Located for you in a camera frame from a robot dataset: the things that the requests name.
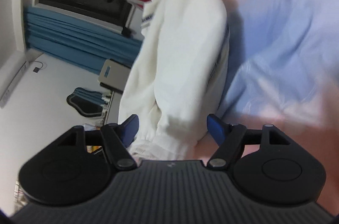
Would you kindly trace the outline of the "white dressing desk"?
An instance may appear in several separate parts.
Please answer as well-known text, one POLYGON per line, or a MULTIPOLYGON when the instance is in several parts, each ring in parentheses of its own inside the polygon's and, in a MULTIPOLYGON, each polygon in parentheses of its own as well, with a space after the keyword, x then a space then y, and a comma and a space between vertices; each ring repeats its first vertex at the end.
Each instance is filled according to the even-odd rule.
MULTIPOLYGON (((101 123, 99 123, 100 126, 108 123, 118 123, 119 104, 121 97, 122 95, 116 92, 111 95, 110 102, 105 111, 105 118, 101 123)), ((94 154, 95 152, 99 152, 102 147, 100 145, 87 145, 86 148, 88 153, 94 154)))

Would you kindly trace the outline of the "beige black chair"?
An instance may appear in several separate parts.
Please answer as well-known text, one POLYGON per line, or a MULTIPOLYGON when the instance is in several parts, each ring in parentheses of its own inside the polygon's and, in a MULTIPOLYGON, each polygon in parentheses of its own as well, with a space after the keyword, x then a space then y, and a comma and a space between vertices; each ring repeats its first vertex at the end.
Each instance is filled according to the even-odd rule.
POLYGON ((102 87, 122 94, 130 71, 130 68, 113 60, 107 59, 102 66, 98 82, 102 87))

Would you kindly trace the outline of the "pastel tie-dye bed sheet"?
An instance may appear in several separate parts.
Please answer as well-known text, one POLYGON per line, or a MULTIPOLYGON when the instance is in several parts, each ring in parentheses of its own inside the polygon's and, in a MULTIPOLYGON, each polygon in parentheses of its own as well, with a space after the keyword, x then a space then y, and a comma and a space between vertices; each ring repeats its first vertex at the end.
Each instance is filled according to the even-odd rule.
POLYGON ((217 116, 274 124, 325 167, 338 214, 338 0, 225 0, 228 76, 217 116))

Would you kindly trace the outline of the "white sweatshirt garment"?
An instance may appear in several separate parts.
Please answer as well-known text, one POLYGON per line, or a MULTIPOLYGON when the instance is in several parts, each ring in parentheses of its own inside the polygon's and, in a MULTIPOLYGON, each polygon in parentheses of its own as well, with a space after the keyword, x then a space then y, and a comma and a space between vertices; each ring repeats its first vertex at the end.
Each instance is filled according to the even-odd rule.
POLYGON ((207 133, 226 81, 229 28, 223 0, 150 0, 140 52, 131 68, 119 121, 139 117, 129 146, 136 159, 183 160, 207 133))

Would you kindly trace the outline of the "left blue curtain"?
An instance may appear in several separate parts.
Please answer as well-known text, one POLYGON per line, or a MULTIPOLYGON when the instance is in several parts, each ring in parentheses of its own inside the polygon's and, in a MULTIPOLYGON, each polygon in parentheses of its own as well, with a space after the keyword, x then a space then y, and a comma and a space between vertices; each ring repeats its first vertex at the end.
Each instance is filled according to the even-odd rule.
POLYGON ((105 60, 131 67, 139 54, 139 40, 101 26, 37 7, 24 9, 28 47, 99 74, 105 60))

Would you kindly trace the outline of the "white air conditioner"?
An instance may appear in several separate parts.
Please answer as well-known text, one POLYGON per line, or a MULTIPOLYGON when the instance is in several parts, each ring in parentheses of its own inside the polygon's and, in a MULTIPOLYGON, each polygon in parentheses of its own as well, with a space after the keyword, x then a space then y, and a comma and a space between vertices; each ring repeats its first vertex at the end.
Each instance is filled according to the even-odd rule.
POLYGON ((28 52, 15 51, 1 67, 1 109, 7 104, 15 87, 23 77, 31 62, 41 56, 42 52, 29 49, 28 52))

